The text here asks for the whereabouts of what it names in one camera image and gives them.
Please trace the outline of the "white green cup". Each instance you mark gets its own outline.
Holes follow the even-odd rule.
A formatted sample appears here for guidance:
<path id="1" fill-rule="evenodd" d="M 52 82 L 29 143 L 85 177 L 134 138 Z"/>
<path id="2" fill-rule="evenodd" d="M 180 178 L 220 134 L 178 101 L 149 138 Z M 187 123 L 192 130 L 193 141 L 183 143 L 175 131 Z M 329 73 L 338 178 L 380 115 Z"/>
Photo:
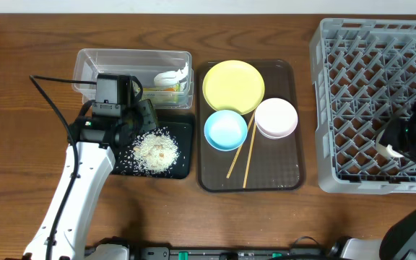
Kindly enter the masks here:
<path id="1" fill-rule="evenodd" d="M 386 158 L 402 158 L 403 155 L 394 151 L 392 146 L 388 144 L 387 146 L 384 146 L 380 143 L 381 137 L 384 134 L 384 130 L 376 137 L 376 151 L 378 154 L 386 157 Z"/>

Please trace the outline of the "grey dishwasher rack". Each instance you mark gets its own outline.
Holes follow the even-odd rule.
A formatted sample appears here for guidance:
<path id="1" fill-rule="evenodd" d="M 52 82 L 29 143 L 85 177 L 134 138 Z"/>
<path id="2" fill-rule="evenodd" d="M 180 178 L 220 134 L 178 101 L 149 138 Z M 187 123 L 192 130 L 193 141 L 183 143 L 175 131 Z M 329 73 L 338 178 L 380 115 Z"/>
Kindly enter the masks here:
<path id="1" fill-rule="evenodd" d="M 318 184 L 328 193 L 416 193 L 416 163 L 376 137 L 416 101 L 416 20 L 323 19 L 310 45 Z"/>

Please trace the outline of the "brown serving tray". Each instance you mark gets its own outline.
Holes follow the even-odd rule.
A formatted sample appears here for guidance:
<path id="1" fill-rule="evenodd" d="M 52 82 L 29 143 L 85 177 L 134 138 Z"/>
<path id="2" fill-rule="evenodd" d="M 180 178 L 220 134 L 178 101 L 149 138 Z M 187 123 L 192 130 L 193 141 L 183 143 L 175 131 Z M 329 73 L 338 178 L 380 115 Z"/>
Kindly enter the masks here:
<path id="1" fill-rule="evenodd" d="M 226 178 L 236 151 L 222 152 L 208 144 L 204 137 L 204 124 L 214 110 L 203 97 L 202 82 L 205 74 L 216 64 L 208 61 L 197 70 L 198 94 L 197 122 L 197 169 L 199 185 L 213 193 L 240 191 L 293 191 L 299 189 L 306 179 L 306 166 L 300 129 L 281 139 L 268 139 L 256 131 L 247 187 L 243 188 L 248 148 L 248 137 L 242 146 L 229 179 Z"/>

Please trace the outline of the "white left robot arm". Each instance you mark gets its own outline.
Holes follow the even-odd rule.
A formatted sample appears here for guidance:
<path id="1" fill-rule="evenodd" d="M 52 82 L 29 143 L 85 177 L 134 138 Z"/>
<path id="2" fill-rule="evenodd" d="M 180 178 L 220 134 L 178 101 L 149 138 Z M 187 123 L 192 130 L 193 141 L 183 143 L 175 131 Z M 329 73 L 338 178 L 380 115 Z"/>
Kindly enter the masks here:
<path id="1" fill-rule="evenodd" d="M 127 243 L 114 238 L 87 254 L 86 240 L 100 192 L 123 147 L 157 128 L 150 100 L 83 104 L 66 126 L 69 146 L 60 181 L 46 216 L 23 253 L 24 259 L 128 259 Z"/>

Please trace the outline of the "black tray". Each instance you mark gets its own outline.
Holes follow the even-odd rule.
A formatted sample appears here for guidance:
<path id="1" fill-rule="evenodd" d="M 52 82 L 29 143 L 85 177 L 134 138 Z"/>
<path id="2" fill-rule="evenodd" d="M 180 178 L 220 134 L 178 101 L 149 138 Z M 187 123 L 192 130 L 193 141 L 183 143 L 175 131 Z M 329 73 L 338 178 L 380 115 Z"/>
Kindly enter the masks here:
<path id="1" fill-rule="evenodd" d="M 179 158 L 176 161 L 176 165 L 167 173 L 161 173 L 156 175 L 144 175 L 143 173 L 131 173 L 124 170 L 122 167 L 118 167 L 118 159 L 112 170 L 112 174 L 120 176 L 144 176 L 151 178 L 174 178 L 184 179 L 190 171 L 191 162 L 191 147 L 194 133 L 194 117 L 192 115 L 171 115 L 163 116 L 159 118 L 160 126 L 158 128 L 167 127 L 170 135 L 175 138 L 180 150 Z"/>

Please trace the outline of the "clear plastic bin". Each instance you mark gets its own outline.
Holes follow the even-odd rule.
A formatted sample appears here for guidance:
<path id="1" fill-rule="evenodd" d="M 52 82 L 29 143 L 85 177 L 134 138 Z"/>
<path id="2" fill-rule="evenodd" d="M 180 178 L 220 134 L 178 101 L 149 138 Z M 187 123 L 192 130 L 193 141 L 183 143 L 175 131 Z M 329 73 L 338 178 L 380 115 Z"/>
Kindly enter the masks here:
<path id="1" fill-rule="evenodd" d="M 82 100 L 95 98 L 96 86 L 83 82 L 94 82 L 99 74 L 128 74 L 135 76 L 143 90 L 156 87 L 154 77 L 162 72 L 177 71 L 188 63 L 188 75 L 178 84 L 184 94 L 174 105 L 154 105 L 156 109 L 189 109 L 194 96 L 194 71 L 192 57 L 187 51 L 161 51 L 139 49 L 86 48 L 79 51 L 74 67 L 73 79 L 81 83 L 73 84 L 73 90 L 82 93 Z"/>

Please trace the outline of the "yellow plate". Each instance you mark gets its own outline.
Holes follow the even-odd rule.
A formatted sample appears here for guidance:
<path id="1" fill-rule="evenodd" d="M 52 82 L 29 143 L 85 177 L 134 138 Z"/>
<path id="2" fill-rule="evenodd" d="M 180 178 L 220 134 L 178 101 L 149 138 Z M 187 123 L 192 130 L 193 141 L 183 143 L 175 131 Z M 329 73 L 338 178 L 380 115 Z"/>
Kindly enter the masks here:
<path id="1" fill-rule="evenodd" d="M 213 110 L 231 110 L 244 115 L 263 100 L 265 83 L 258 69 L 249 63 L 221 61 L 205 74 L 202 93 Z"/>

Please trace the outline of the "blue bowl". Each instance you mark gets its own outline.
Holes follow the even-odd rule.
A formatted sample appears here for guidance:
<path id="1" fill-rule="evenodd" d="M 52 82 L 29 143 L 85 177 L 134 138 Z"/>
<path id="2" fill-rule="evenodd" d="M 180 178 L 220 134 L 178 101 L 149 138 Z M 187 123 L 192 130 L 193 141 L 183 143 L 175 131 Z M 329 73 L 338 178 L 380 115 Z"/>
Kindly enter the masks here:
<path id="1" fill-rule="evenodd" d="M 232 110 L 220 110 L 208 117 L 204 137 L 216 150 L 229 152 L 241 146 L 247 137 L 246 120 Z"/>

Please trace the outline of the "white tissue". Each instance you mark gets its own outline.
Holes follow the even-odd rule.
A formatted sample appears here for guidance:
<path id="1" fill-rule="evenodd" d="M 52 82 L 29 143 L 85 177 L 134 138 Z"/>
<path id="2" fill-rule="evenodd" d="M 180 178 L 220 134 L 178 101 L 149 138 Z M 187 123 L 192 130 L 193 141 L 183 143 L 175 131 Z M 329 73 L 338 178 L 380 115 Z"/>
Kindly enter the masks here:
<path id="1" fill-rule="evenodd" d="M 185 63 L 182 69 L 177 71 L 166 71 L 159 73 L 154 77 L 156 87 L 172 87 L 178 84 L 182 79 L 186 78 L 189 73 L 189 64 Z"/>

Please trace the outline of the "wooden chopstick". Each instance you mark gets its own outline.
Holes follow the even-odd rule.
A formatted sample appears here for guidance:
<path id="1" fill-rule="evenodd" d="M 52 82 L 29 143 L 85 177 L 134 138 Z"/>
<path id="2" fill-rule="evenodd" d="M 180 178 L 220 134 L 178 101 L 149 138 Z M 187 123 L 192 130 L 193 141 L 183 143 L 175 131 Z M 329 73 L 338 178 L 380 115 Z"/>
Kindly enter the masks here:
<path id="1" fill-rule="evenodd" d="M 249 130 L 250 130 L 250 128 L 251 128 L 251 124 L 253 123 L 253 121 L 254 121 L 254 117 L 255 117 L 255 112 L 256 112 L 256 110 L 254 110 L 253 112 L 252 112 L 252 115 L 251 115 L 251 118 L 250 118 L 250 120 L 249 120 L 249 122 L 248 122 L 248 125 L 247 125 L 247 136 L 248 136 L 248 133 L 249 133 Z M 229 179 L 230 178 L 230 176 L 231 176 L 231 174 L 232 174 L 232 172 L 233 172 L 233 169 L 234 169 L 234 167 L 235 167 L 235 164 L 236 164 L 236 161 L 237 161 L 237 159 L 238 159 L 238 156 L 239 156 L 239 154 L 241 153 L 241 150 L 242 150 L 242 144 L 239 146 L 239 148 L 237 148 L 237 151 L 236 151 L 236 153 L 235 153 L 235 156 L 234 156 L 234 158 L 233 158 L 233 161 L 232 161 L 232 163 L 231 163 L 231 165 L 230 165 L 230 168 L 229 168 L 229 171 L 227 172 L 227 175 L 226 175 L 226 178 L 227 179 Z"/>
<path id="2" fill-rule="evenodd" d="M 246 189 L 246 187 L 247 187 L 248 174 L 250 172 L 251 156 L 252 156 L 252 152 L 253 152 L 253 148 L 254 148 L 255 136 L 256 136 L 256 123 L 253 124 L 250 146 L 248 148 L 248 157 L 247 157 L 246 169 L 245 169 L 245 174 L 244 174 L 244 179 L 243 179 L 243 189 Z"/>

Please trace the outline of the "pink bowl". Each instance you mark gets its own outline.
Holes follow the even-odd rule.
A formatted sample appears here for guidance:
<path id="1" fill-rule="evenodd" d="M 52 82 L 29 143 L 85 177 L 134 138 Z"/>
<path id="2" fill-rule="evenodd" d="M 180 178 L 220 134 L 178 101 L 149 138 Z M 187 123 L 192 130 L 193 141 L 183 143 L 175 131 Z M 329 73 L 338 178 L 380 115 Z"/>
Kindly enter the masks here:
<path id="1" fill-rule="evenodd" d="M 281 98 L 262 101 L 255 111 L 255 124 L 269 139 L 281 139 L 291 135 L 298 126 L 298 112 Z"/>

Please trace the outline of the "pandan cake wrapper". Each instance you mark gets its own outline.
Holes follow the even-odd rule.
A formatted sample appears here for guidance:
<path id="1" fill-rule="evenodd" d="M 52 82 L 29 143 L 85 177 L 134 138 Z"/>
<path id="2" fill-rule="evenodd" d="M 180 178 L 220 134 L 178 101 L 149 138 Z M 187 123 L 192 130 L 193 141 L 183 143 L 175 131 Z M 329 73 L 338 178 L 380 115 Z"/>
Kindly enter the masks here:
<path id="1" fill-rule="evenodd" d="M 179 84 L 169 87 L 144 88 L 143 99 L 150 99 L 154 105 L 174 105 L 184 94 Z"/>

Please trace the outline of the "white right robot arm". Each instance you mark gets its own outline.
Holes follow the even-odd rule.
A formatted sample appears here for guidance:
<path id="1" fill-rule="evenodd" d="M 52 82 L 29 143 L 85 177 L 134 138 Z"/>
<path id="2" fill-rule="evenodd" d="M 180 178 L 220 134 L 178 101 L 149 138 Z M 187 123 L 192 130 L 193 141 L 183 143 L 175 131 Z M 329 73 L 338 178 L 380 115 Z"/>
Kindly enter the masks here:
<path id="1" fill-rule="evenodd" d="M 376 144 L 416 163 L 416 101 L 410 108 L 410 117 L 392 119 Z M 329 256 L 336 259 L 416 259 L 416 209 L 392 225 L 382 239 L 348 238 Z"/>

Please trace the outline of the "left wooden chopstick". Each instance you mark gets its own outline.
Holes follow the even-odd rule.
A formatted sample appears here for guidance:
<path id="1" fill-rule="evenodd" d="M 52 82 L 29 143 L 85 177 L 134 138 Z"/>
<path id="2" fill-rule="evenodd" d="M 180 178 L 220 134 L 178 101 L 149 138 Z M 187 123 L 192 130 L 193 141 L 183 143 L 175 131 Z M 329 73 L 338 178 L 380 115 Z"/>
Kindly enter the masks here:
<path id="1" fill-rule="evenodd" d="M 248 122 L 248 125 L 247 125 L 247 136 L 248 136 L 248 133 L 249 133 L 249 130 L 250 130 L 250 128 L 251 128 L 251 124 L 253 123 L 253 121 L 254 121 L 254 117 L 255 117 L 255 112 L 256 112 L 256 110 L 254 110 L 253 112 L 252 112 L 252 115 L 251 115 L 251 118 L 250 118 L 250 120 L 249 120 L 249 122 Z M 239 146 L 239 148 L 237 148 L 237 151 L 236 151 L 236 153 L 235 153 L 235 156 L 234 156 L 234 158 L 233 158 L 233 161 L 232 161 L 232 163 L 231 163 L 231 165 L 230 165 L 230 168 L 229 168 L 229 171 L 227 172 L 227 175 L 226 175 L 226 178 L 227 179 L 229 179 L 230 178 L 230 176 L 231 176 L 231 174 L 232 174 L 232 172 L 233 172 L 233 169 L 234 169 L 234 167 L 235 167 L 235 164 L 236 164 L 236 161 L 237 161 L 237 159 L 238 159 L 238 156 L 239 156 L 239 154 L 241 153 L 241 150 L 242 150 L 242 144 Z"/>

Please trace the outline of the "rice leftovers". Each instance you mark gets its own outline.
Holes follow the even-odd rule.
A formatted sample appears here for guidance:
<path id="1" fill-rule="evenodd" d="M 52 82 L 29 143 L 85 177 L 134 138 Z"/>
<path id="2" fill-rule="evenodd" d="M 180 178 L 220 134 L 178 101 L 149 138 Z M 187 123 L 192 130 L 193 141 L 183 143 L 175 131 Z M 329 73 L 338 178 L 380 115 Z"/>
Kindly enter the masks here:
<path id="1" fill-rule="evenodd" d="M 180 150 L 167 127 L 151 130 L 136 137 L 119 156 L 118 167 L 146 176 L 167 173 L 179 158 Z"/>

